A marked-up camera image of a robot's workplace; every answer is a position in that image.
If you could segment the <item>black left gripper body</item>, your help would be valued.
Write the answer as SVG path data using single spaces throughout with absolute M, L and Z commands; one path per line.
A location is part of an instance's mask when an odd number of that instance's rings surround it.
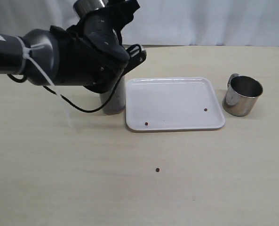
M 51 26 L 59 51 L 54 84 L 83 86 L 95 93 L 113 89 L 130 60 L 121 31 L 139 8 L 136 0 L 109 0 L 67 29 Z

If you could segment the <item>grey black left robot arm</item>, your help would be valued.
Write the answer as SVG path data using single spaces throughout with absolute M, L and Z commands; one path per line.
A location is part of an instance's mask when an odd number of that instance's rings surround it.
M 78 0 L 79 21 L 25 36 L 0 34 L 0 74 L 22 75 L 36 86 L 82 86 L 103 94 L 142 64 L 140 44 L 123 47 L 121 32 L 140 8 L 136 0 Z

